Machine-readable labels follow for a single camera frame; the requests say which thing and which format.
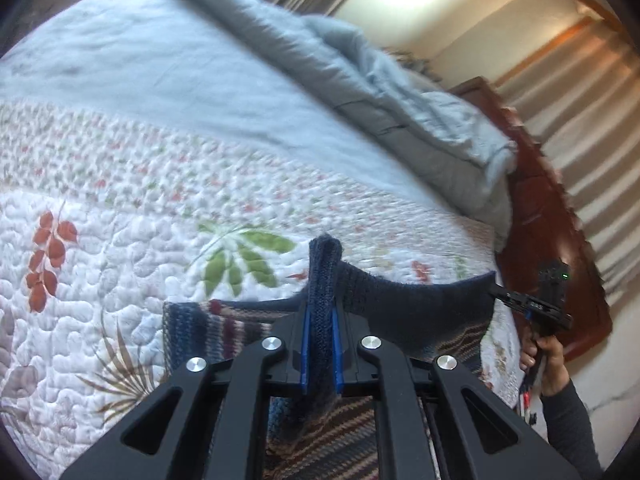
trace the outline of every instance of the hand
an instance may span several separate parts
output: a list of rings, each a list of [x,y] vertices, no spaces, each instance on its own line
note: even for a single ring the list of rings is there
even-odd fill
[[[545,397],[552,397],[564,390],[569,384],[569,372],[564,366],[564,355],[562,354],[562,344],[556,336],[539,337],[536,342],[531,339],[531,329],[526,327],[522,335],[522,353],[520,354],[520,369],[529,370],[536,362],[536,354],[540,351],[538,347],[546,352],[546,367],[542,375],[542,394]]]

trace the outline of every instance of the red leaf pattern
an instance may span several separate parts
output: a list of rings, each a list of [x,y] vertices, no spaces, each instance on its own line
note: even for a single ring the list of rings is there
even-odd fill
[[[29,307],[31,308],[32,312],[42,312],[46,304],[47,293],[44,290],[44,285],[38,282],[31,289],[31,295],[29,296]]]
[[[56,289],[58,288],[58,279],[56,278],[56,275],[50,270],[44,271],[44,287],[47,289],[47,292],[50,295],[56,295]]]
[[[308,276],[308,270],[305,269],[302,272],[298,272],[297,274],[290,274],[289,276],[287,276],[287,278],[292,278],[301,282],[302,280],[306,280]]]
[[[37,251],[35,251],[35,253],[33,253],[33,256],[31,257],[31,260],[29,260],[29,268],[33,272],[35,272],[36,269],[42,263],[43,258],[44,258],[44,251],[42,249],[38,249]]]
[[[47,259],[49,265],[59,269],[65,262],[66,242],[78,242],[78,230],[68,220],[54,219],[51,211],[45,211],[40,215],[39,227],[33,235],[33,242],[44,249],[38,248],[29,260],[29,270],[26,276],[29,294],[29,308],[32,312],[42,312],[47,305],[47,293],[55,297],[58,290],[58,277],[52,270],[46,269]]]
[[[30,272],[27,274],[27,286],[33,288],[33,285],[40,281],[40,275],[36,272]]]
[[[482,368],[482,371],[480,372],[479,379],[484,383],[484,385],[487,388],[489,388],[490,390],[493,390],[494,384],[489,380],[489,377],[491,377],[491,375],[489,374],[488,368],[485,366],[484,368]]]
[[[36,231],[36,234],[33,235],[33,241],[38,245],[42,245],[45,244],[47,240],[49,240],[50,236],[51,231],[49,231],[48,229],[40,228]]]
[[[78,242],[76,226],[67,220],[58,224],[58,236],[67,242]]]
[[[431,267],[416,260],[411,262],[415,277],[420,283],[431,283]]]
[[[40,216],[40,227],[43,229],[51,229],[53,225],[53,213],[51,211],[47,211]]]
[[[49,242],[49,250],[47,251],[47,254],[52,260],[57,260],[58,258],[63,257],[65,252],[65,245],[57,238],[54,238]]]
[[[53,267],[54,269],[59,269],[60,267],[62,267],[62,264],[65,263],[65,255],[63,254],[59,258],[52,258],[49,260],[49,262],[51,263],[51,267]]]

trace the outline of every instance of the beige curtain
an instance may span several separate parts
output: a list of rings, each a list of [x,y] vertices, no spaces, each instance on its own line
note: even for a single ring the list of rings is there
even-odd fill
[[[498,88],[561,174],[609,303],[640,274],[640,58],[594,22]]]

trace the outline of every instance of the folded blanket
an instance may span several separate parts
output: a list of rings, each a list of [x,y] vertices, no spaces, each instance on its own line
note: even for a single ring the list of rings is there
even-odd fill
[[[464,214],[492,225],[500,250],[511,226],[506,174],[514,144],[476,108],[417,91],[359,29],[297,16],[262,0],[193,0],[264,59],[375,136]]]
[[[174,370],[193,356],[211,361],[235,356],[242,346],[265,337],[277,317],[306,301],[311,317],[308,395],[272,400],[265,478],[363,479],[377,474],[372,400],[334,394],[334,302],[366,317],[373,334],[407,355],[430,361],[448,353],[481,372],[480,341],[494,312],[488,290],[495,273],[448,285],[405,285],[342,262],[341,254],[334,238],[313,240],[308,286],[285,300],[165,304],[165,355],[168,369]]]

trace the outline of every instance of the wooden headboard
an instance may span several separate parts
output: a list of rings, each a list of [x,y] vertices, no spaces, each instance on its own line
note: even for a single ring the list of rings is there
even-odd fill
[[[539,265],[555,259],[569,264],[565,309],[574,326],[559,333],[558,339],[565,358],[576,358],[603,341],[612,323],[591,246],[565,203],[564,188],[515,111],[502,103],[484,78],[471,79],[450,92],[478,107],[518,145],[518,167],[509,176],[513,225],[496,260],[504,285],[527,294],[536,293]]]

